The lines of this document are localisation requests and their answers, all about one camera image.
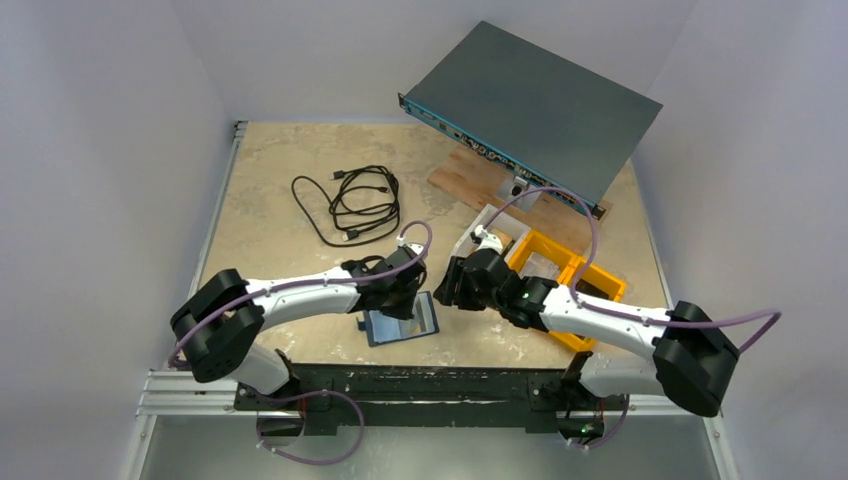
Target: yellow bin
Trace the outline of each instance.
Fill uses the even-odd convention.
[[[574,274],[577,273],[577,269],[586,263],[585,258],[580,257],[541,233],[531,230],[527,234],[527,238],[521,242],[521,245],[516,248],[509,262],[507,262],[509,268],[520,272],[533,252],[539,253],[560,267],[557,282],[562,285],[569,285],[574,278]],[[609,300],[614,302],[621,300],[624,290],[627,288],[626,283],[595,265],[589,265],[589,268],[583,274],[583,277],[581,277],[581,286],[585,287],[586,284],[590,288],[594,287],[600,290]],[[578,287],[578,291],[581,290],[586,290],[586,288]],[[551,335],[576,352],[591,350],[596,342],[594,338],[585,338],[573,333],[551,332]]]

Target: beige work surface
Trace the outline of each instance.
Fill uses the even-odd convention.
[[[477,216],[471,208],[429,185],[427,176],[456,143],[424,125],[254,123],[248,125],[233,169],[203,273],[205,281],[225,268],[245,278],[275,279],[325,271],[344,260],[389,255],[394,237],[354,248],[332,248],[315,235],[295,204],[289,185],[308,175],[332,196],[336,170],[369,164],[388,167],[400,181],[402,224],[420,219],[433,228],[426,290],[444,275],[459,236]],[[307,182],[298,192],[324,235],[340,242],[327,204]],[[381,194],[352,195],[352,202],[383,201]],[[633,169],[628,163],[605,199],[613,208],[601,227],[597,264],[627,282],[624,302],[665,304]],[[423,240],[414,227],[407,238]],[[463,312],[436,305],[441,332],[371,348],[356,328],[356,314],[322,315],[263,332],[259,343],[280,348],[296,362],[564,367],[572,353],[549,335],[512,326],[493,311]],[[598,345],[596,350],[613,347]]]

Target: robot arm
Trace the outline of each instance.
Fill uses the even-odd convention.
[[[593,337],[632,354],[578,354],[565,379],[587,395],[664,395],[697,415],[718,414],[739,358],[739,351],[720,330],[666,328],[584,308],[565,286],[544,278],[519,277],[501,257],[500,242],[491,237],[478,228],[474,238],[481,247],[467,258],[451,258],[434,294],[436,300],[465,310],[493,308],[517,327]],[[686,302],[668,311],[583,294],[577,298],[637,317],[711,321],[700,308]]]
[[[256,345],[259,332],[324,313],[378,310],[394,318],[411,318],[420,277],[426,271],[423,261],[397,275],[368,279],[397,269],[420,252],[417,245],[402,245],[387,258],[350,260],[320,274],[280,280],[242,279],[234,269],[223,270],[174,314],[171,329],[182,339],[201,319],[227,303],[257,295],[198,330],[183,352],[198,382],[231,378],[264,395],[287,397],[299,393],[291,363],[283,352]],[[292,286],[275,291],[274,286],[281,284]]]

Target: coiled black cable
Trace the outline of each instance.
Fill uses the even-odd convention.
[[[361,175],[382,176],[386,180],[387,186],[351,186],[351,184]],[[291,183],[291,191],[292,197],[294,197],[294,201],[300,207],[301,211],[303,211],[303,213],[306,215],[306,219],[309,220],[309,223],[312,224],[312,228],[315,229],[315,233],[318,234],[318,238],[320,238],[322,242],[331,247],[339,248],[367,245],[369,243],[373,243],[377,240],[388,237],[389,235],[394,233],[394,231],[397,230],[397,228],[400,226],[400,200],[398,196],[400,190],[400,183],[398,182],[397,178],[395,178],[394,174],[389,171],[388,168],[382,165],[368,165],[366,167],[357,168],[355,170],[350,171],[340,170],[333,173],[333,179],[342,181],[339,185],[338,193],[336,193],[333,198],[330,198],[326,190],[324,190],[321,185],[318,184],[318,182],[316,182],[312,178],[307,177],[306,175],[299,175],[295,177]],[[333,218],[333,225],[335,225],[336,230],[344,232],[343,238],[347,241],[346,243],[333,243],[324,237],[324,235],[321,233],[321,230],[318,229],[318,225],[316,225],[315,221],[312,219],[312,216],[309,214],[309,212],[306,211],[306,208],[303,206],[303,203],[301,203],[300,199],[297,197],[297,193],[295,192],[294,187],[298,180],[306,180],[318,187],[318,190],[320,190],[321,193],[324,195],[324,198],[327,199],[327,212]],[[389,202],[379,203],[365,208],[350,208],[347,204],[345,204],[344,196],[356,190],[377,190],[381,193],[391,193],[392,200]],[[340,219],[351,216],[376,218],[370,218],[359,223],[353,223],[348,225],[341,225],[339,223]],[[350,240],[358,238],[363,233],[371,232],[383,225],[391,223],[394,223],[394,225],[392,225],[391,229],[385,233],[382,233],[373,238],[369,238],[367,240],[362,240],[360,242],[349,242]]]

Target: wooden block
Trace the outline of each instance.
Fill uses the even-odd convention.
[[[496,193],[498,187],[512,177],[510,172],[460,145],[430,174],[427,181],[479,212],[486,204],[503,205]],[[607,213],[612,207],[603,200],[600,205],[607,209]],[[584,253],[592,240],[586,217],[546,193],[536,200],[529,212],[515,207],[509,207],[506,212],[578,253]]]

